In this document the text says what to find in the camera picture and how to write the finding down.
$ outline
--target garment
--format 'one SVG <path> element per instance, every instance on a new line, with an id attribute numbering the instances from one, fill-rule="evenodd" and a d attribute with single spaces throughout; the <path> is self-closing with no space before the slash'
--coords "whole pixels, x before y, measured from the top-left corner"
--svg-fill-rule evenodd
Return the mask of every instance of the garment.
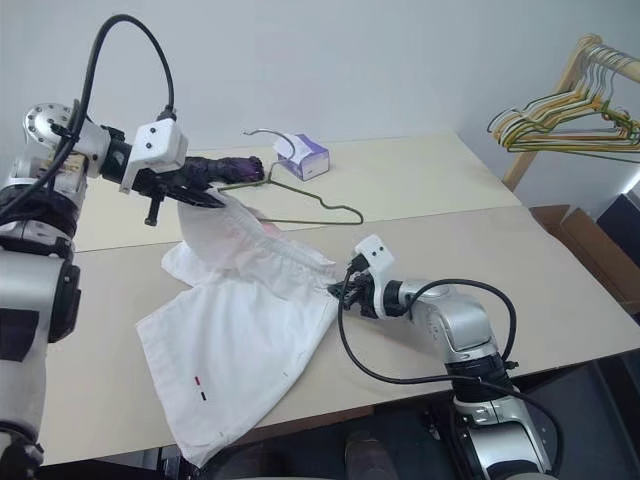
<path id="1" fill-rule="evenodd" d="M 215 195 L 225 208 L 179 206 L 185 241 L 162 259 L 193 288 L 137 326 L 171 431 L 198 467 L 276 405 L 337 314 L 333 262 Z"/>

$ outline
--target table surface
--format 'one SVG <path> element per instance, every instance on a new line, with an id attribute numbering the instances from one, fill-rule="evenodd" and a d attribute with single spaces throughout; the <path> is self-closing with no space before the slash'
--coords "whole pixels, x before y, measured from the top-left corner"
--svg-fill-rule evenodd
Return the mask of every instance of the table surface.
<path id="1" fill-rule="evenodd" d="M 311 191 L 328 204 L 360 210 L 365 221 L 520 205 L 518 199 L 452 133 L 327 143 L 331 169 L 302 182 L 282 167 L 274 179 Z M 190 152 L 209 158 L 259 156 L 275 159 L 271 147 Z M 344 211 L 327 212 L 315 200 L 271 186 L 233 190 L 246 205 L 270 218 L 353 221 Z M 144 225 L 149 199 L 118 192 L 118 185 L 90 179 L 75 237 L 77 251 L 177 242 L 182 239 L 176 203 L 163 203 L 155 228 Z M 285 230 L 317 226 L 281 224 Z"/>
<path id="2" fill-rule="evenodd" d="M 524 207 L 386 220 L 354 227 L 287 232 L 340 263 L 376 233 L 396 257 L 398 279 L 462 277 L 491 283 L 513 300 L 518 334 L 515 375 L 552 369 L 640 346 L 640 328 L 571 253 Z M 83 301 L 76 331 L 52 345 L 41 431 L 46 462 L 111 455 L 173 443 L 135 323 L 187 288 L 160 268 L 171 244 L 77 255 Z M 507 314 L 473 292 L 504 346 Z M 376 325 L 346 317 L 356 354 L 391 376 L 443 373 L 433 348 L 404 322 Z M 396 386 L 362 374 L 342 350 L 335 324 L 308 368 L 262 420 L 270 425 L 447 389 Z"/>

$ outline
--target wooden rack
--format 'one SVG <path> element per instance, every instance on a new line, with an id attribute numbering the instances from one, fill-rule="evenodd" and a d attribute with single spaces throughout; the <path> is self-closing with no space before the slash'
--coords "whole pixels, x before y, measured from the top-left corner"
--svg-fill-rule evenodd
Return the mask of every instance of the wooden rack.
<path id="1" fill-rule="evenodd" d="M 556 85 L 556 88 L 553 93 L 563 93 L 568 92 L 573 87 L 575 87 L 576 83 L 580 80 L 583 73 L 583 54 L 586 50 L 590 49 L 593 45 L 602 45 L 602 38 L 598 35 L 587 34 L 582 37 L 578 41 L 578 45 L 574 49 L 573 53 L 569 57 L 569 62 L 564 69 L 562 77 L 560 81 Z M 614 52 L 615 50 L 610 47 L 605 47 Z M 604 65 L 605 67 L 610 67 L 604 62 L 599 61 L 603 58 L 603 55 L 595 55 L 593 61 Z M 633 61 L 627 63 L 622 68 L 617 70 L 617 73 L 627 77 L 634 82 L 640 83 L 640 60 L 634 59 Z M 522 152 L 516 155 L 516 159 L 509 171 L 505 174 L 502 179 L 502 183 L 504 183 L 507 188 L 511 191 L 514 191 L 520 183 L 523 175 L 526 173 L 529 165 L 533 162 L 533 159 L 536 157 L 538 152 Z"/>

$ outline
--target tissue box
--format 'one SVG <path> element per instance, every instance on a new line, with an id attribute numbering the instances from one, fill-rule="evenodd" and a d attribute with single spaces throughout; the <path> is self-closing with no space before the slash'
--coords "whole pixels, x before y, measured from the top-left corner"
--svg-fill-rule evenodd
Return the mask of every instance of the tissue box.
<path id="1" fill-rule="evenodd" d="M 282 162 L 287 170 L 304 181 L 329 171 L 329 150 L 301 133 L 287 134 L 286 137 L 296 147 L 296 154 L 291 160 L 286 160 L 291 155 L 291 146 L 285 140 L 278 140 L 274 148 L 278 152 L 278 161 Z"/>

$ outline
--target black cable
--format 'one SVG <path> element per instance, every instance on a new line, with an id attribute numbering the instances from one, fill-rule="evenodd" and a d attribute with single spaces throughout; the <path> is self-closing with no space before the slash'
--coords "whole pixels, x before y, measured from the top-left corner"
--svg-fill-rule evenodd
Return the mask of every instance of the black cable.
<path id="1" fill-rule="evenodd" d="M 0 211 L 0 223 L 4 221 L 4 218 L 9 215 L 13 210 L 22 205 L 33 193 L 39 190 L 43 185 L 45 185 L 62 167 L 64 162 L 67 160 L 69 154 L 73 151 L 73 147 L 76 142 L 80 138 L 80 132 L 82 131 L 82 126 L 84 125 L 85 119 L 87 118 L 87 111 L 89 109 L 89 100 L 91 98 L 91 90 L 93 89 L 93 79 L 96 73 L 96 66 L 98 64 L 98 56 L 100 55 L 100 49 L 102 48 L 102 44 L 104 43 L 104 39 L 109 33 L 109 30 L 120 22 L 128 22 L 132 23 L 140 30 L 144 32 L 149 41 L 153 44 L 158 56 L 160 57 L 160 61 L 162 62 L 162 68 L 164 69 L 165 76 L 167 78 L 167 88 L 169 91 L 169 98 L 167 105 L 165 106 L 165 112 L 173 112 L 173 101 L 174 101 L 174 93 L 173 93 L 173 78 L 171 76 L 171 70 L 169 69 L 169 64 L 167 59 L 160 47 L 160 44 L 153 36 L 151 31 L 137 18 L 132 17 L 131 15 L 114 15 L 109 18 L 106 22 L 102 24 L 100 30 L 96 34 L 96 38 L 93 42 L 93 46 L 91 47 L 91 53 L 89 54 L 89 62 L 87 63 L 87 71 L 84 77 L 84 85 L 82 87 L 82 97 L 80 98 L 80 103 L 74 106 L 74 111 L 72 113 L 72 118 L 69 121 L 69 131 L 68 135 L 65 137 L 60 137 L 60 141 L 58 142 L 58 148 L 56 149 L 53 162 L 49 166 L 49 168 L 42 174 L 38 180 L 25 188 L 17 197 L 11 200 L 1 211 Z"/>
<path id="2" fill-rule="evenodd" d="M 428 283 L 421 287 L 414 295 L 411 297 L 407 306 L 405 307 L 405 313 L 411 310 L 413 304 L 420 298 L 420 296 L 426 292 L 427 290 L 431 290 L 434 287 L 440 285 L 468 285 L 470 287 L 480 288 L 482 290 L 486 290 L 487 292 L 493 293 L 496 297 L 498 297 L 507 307 L 509 311 L 509 334 L 507 336 L 507 343 L 504 347 L 504 352 L 502 352 L 502 361 L 506 362 L 511 355 L 511 351 L 513 350 L 513 344 L 516 341 L 516 327 L 517 327 L 517 318 L 516 318 L 516 308 L 513 306 L 513 302 L 509 297 L 507 297 L 501 290 L 498 290 L 493 285 L 489 285 L 488 283 L 478 282 L 476 280 L 466 280 L 464 278 L 444 278 L 442 280 L 436 280 L 435 282 Z"/>
<path id="3" fill-rule="evenodd" d="M 356 367 L 358 367 L 360 370 L 362 370 L 364 373 L 366 373 L 370 377 L 385 383 L 392 383 L 395 385 L 417 385 L 417 384 L 423 384 L 423 383 L 435 383 L 435 382 L 446 382 L 446 381 L 469 382 L 469 383 L 478 385 L 479 387 L 483 387 L 488 390 L 493 390 L 494 392 L 500 393 L 501 395 L 505 395 L 505 396 L 510 395 L 512 397 L 519 398 L 520 400 L 532 405 L 533 407 L 540 410 L 547 418 L 549 418 L 549 420 L 551 421 L 551 423 L 553 423 L 553 426 L 556 430 L 556 456 L 553 461 L 553 465 L 550 473 L 553 476 L 556 476 L 556 477 L 558 476 L 560 467 L 562 466 L 562 458 L 564 456 L 564 430 L 562 429 L 562 425 L 560 425 L 560 421 L 556 418 L 556 416 L 553 413 L 551 413 L 551 411 L 547 407 L 542 405 L 537 400 L 531 398 L 529 395 L 521 393 L 517 390 L 510 390 L 508 388 L 494 385 L 492 383 L 484 382 L 480 378 L 467 377 L 464 375 L 432 375 L 430 377 L 418 377 L 418 378 L 386 377 L 384 375 L 380 375 L 379 373 L 374 372 L 373 370 L 370 370 L 362 362 L 360 362 L 360 360 L 358 360 L 358 358 L 353 353 L 353 350 L 351 350 L 351 347 L 349 346 L 349 342 L 347 341 L 347 336 L 344 331 L 344 321 L 342 318 L 342 310 L 344 307 L 346 285 L 348 284 L 352 274 L 353 274 L 353 271 L 351 269 L 347 269 L 347 274 L 345 275 L 344 282 L 342 283 L 342 291 L 338 299 L 338 329 L 340 331 L 340 339 L 342 340 L 342 345 L 344 346 L 344 349 L 347 352 L 347 355 L 349 356 L 351 361 L 356 365 Z M 463 279 L 454 279 L 454 280 L 457 280 L 460 285 L 471 285 L 472 283 L 478 283 L 478 284 L 482 283 L 482 282 L 473 282 L 472 280 L 463 280 Z M 413 295 L 413 297 L 409 300 L 409 303 L 407 304 L 407 311 L 413 306 L 416 300 L 424 292 L 426 292 L 427 290 L 430 290 L 434 286 L 443 285 L 445 283 L 451 283 L 451 282 L 449 282 L 447 279 L 438 280 L 435 282 L 431 282 L 428 285 L 425 285 L 424 287 L 420 288 L 420 290 L 418 290 Z"/>

